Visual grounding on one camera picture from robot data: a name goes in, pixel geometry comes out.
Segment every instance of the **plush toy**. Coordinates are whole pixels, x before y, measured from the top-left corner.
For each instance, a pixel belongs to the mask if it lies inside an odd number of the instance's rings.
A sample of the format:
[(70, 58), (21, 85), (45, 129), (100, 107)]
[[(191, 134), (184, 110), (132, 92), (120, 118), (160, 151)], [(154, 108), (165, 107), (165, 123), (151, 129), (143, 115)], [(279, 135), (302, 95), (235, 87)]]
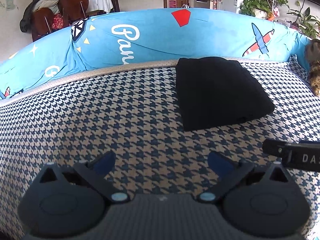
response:
[(320, 96), (320, 40), (313, 39), (306, 46), (306, 59), (310, 63), (310, 85), (313, 93)]

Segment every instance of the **white star print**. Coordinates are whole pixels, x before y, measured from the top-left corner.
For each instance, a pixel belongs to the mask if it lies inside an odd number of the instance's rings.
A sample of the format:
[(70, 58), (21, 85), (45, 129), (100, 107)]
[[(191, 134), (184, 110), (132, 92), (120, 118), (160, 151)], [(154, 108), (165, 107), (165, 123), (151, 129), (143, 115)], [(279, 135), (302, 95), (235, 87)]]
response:
[(33, 49), (30, 51), (33, 52), (33, 57), (35, 56), (36, 49), (38, 49), (38, 47), (36, 47), (36, 44), (33, 44)]

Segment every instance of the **white flower pot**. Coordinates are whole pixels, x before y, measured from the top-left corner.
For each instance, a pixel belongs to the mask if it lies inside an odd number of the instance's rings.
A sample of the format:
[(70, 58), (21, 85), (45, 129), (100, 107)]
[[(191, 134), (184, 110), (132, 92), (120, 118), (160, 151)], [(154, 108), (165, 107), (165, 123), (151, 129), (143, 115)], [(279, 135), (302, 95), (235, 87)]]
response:
[(256, 16), (256, 18), (263, 19), (263, 20), (265, 20), (267, 18), (268, 14), (264, 11), (261, 11), (258, 9), (254, 9), (253, 11), (254, 11), (254, 15)]

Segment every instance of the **black jacket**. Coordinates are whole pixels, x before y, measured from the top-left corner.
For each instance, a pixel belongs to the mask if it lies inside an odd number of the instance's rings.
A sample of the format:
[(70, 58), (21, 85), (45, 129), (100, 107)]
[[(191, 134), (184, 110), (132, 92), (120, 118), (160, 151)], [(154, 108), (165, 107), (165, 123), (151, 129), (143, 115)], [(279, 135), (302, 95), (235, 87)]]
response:
[(32, 3), (30, 3), (28, 5), (28, 7), (26, 8), (26, 10), (24, 11), (23, 18), (20, 21), (20, 30), (23, 33), (26, 33), (28, 31), (28, 29), (30, 28), (30, 26), (31, 26), (31, 14), (32, 14), (32, 11), (33, 11), (33, 7), (39, 1), (40, 0), (32, 0)]

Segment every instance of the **blue fabric with cartoon print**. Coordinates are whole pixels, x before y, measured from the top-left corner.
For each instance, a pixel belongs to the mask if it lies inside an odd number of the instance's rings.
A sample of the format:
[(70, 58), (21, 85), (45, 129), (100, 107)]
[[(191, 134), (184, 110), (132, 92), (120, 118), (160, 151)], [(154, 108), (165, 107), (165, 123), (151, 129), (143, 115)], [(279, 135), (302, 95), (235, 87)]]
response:
[(0, 98), (85, 70), (186, 58), (304, 58), (306, 36), (283, 25), (202, 8), (91, 17), (28, 45), (0, 66)]

